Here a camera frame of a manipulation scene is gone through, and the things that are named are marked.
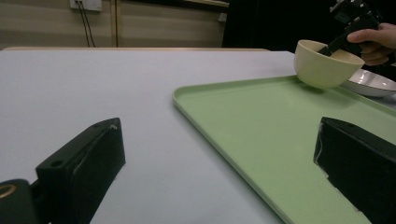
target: plate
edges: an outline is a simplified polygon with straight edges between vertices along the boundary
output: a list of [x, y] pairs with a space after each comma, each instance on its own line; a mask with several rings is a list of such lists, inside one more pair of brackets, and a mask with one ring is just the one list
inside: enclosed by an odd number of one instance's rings
[[344, 120], [396, 144], [396, 110], [297, 76], [181, 87], [174, 102], [285, 223], [371, 223], [315, 165], [319, 124]]
[[360, 95], [385, 97], [396, 93], [396, 82], [379, 74], [360, 69], [342, 87]]

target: dark background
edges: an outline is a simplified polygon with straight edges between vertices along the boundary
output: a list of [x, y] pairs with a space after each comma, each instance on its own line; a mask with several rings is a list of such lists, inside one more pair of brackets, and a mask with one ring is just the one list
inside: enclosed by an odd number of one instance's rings
[[[383, 21], [396, 24], [396, 1], [366, 0]], [[300, 39], [330, 43], [346, 27], [330, 14], [336, 0], [230, 0], [222, 46], [294, 52]], [[396, 79], [393, 66], [363, 69]]]

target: bowl rim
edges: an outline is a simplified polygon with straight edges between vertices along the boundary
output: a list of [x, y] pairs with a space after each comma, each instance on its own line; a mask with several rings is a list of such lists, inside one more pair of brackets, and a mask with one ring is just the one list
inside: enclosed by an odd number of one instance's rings
[[[379, 74], [377, 74], [377, 73], [374, 73], [374, 72], [371, 72], [371, 71], [368, 71], [368, 72], [370, 72], [370, 73], [371, 73], [372, 75], [374, 75], [374, 76], [383, 77], [383, 76], [381, 76], [381, 75], [379, 75]], [[391, 82], [396, 83], [396, 81], [393, 81], [393, 80], [390, 79], [390, 78], [387, 78], [387, 77], [383, 77], [383, 78], [386, 78], [387, 80], [390, 80]], [[351, 82], [351, 83], [354, 83], [354, 84], [356, 84], [356, 85], [358, 85], [358, 86], [364, 86], [364, 87], [368, 87], [368, 88], [375, 89], [375, 90], [396, 92], [396, 88], [395, 88], [394, 90], [387, 90], [387, 89], [382, 89], [382, 88], [378, 88], [378, 87], [369, 86], [369, 85], [366, 85], [366, 84], [360, 84], [360, 83], [357, 83], [357, 82], [355, 82], [355, 81], [351, 81], [350, 79], [347, 80], [347, 82]]]
[[323, 55], [323, 54], [321, 54], [321, 53], [319, 53], [319, 52], [317, 52], [317, 51], [314, 51], [314, 50], [312, 50], [312, 49], [307, 48], [305, 45], [302, 44], [302, 43], [307, 43], [307, 42], [314, 42], [314, 43], [320, 44], [320, 45], [323, 46], [323, 47], [327, 46], [327, 45], [324, 44], [324, 43], [321, 43], [321, 42], [318, 42], [318, 41], [315, 41], [315, 40], [309, 40], [309, 39], [301, 39], [301, 40], [299, 40], [299, 41], [297, 42], [297, 45], [298, 45], [298, 46], [301, 46], [301, 47], [304, 48], [304, 49], [307, 49], [308, 51], [310, 51], [310, 52], [312, 52], [312, 53], [317, 54], [318, 56], [320, 56], [320, 57], [322, 57], [322, 58], [327, 58], [327, 59], [330, 59], [330, 60], [333, 60], [333, 61], [337, 61], [337, 62], [340, 62], [340, 63], [348, 63], [348, 64], [355, 64], [355, 65], [361, 65], [361, 66], [364, 65], [364, 60], [363, 60], [361, 57], [359, 57], [359, 56], [357, 56], [357, 55], [355, 55], [355, 54], [353, 54], [353, 53], [350, 53], [350, 52], [348, 52], [348, 51], [346, 51], [346, 50], [339, 49], [339, 50], [341, 50], [341, 51], [343, 51], [343, 52], [345, 52], [345, 53], [351, 55], [353, 58], [357, 59], [359, 62], [358, 62], [358, 63], [346, 62], [346, 61], [343, 61], [343, 60], [338, 60], [338, 59], [335, 59], [335, 58], [332, 58], [332, 57]]

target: black device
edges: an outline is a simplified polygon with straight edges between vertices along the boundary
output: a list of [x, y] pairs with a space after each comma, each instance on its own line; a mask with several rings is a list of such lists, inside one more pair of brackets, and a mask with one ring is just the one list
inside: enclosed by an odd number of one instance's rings
[[[331, 56], [338, 49], [344, 49], [359, 55], [361, 53], [359, 44], [349, 43], [347, 36], [363, 29], [377, 30], [379, 23], [382, 21], [380, 13], [372, 10], [362, 0], [338, 0], [335, 6], [330, 8], [330, 12], [338, 21], [345, 24], [346, 28], [341, 35], [319, 51], [326, 56]], [[392, 64], [395, 61], [394, 55], [390, 54], [386, 64]]]
[[396, 146], [340, 119], [319, 127], [314, 163], [372, 223], [396, 223]]
[[90, 223], [124, 164], [120, 119], [95, 123], [41, 162], [32, 185], [0, 183], [0, 223]]

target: cable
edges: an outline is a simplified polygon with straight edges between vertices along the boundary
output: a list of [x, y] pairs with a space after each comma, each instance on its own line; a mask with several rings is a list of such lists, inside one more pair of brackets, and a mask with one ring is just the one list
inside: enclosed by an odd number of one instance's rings
[[92, 42], [92, 44], [93, 44], [93, 47], [96, 48], [95, 42], [93, 42], [92, 32], [91, 32], [91, 26], [90, 26], [90, 22], [88, 21], [87, 14], [85, 13], [84, 5], [82, 4], [81, 1], [79, 1], [79, 2], [81, 3], [82, 12], [84, 13], [85, 20], [87, 21], [87, 24], [88, 24], [88, 30], [90, 31], [91, 42]]
[[84, 17], [82, 16], [82, 10], [83, 9], [81, 9], [81, 5], [79, 4], [80, 1], [76, 0], [76, 3], [78, 5], [79, 14], [81, 15], [81, 18], [82, 18], [82, 23], [84, 23], [85, 37], [87, 38], [87, 45], [88, 45], [88, 48], [89, 48], [90, 47], [90, 40], [88, 39], [87, 26], [85, 25]]

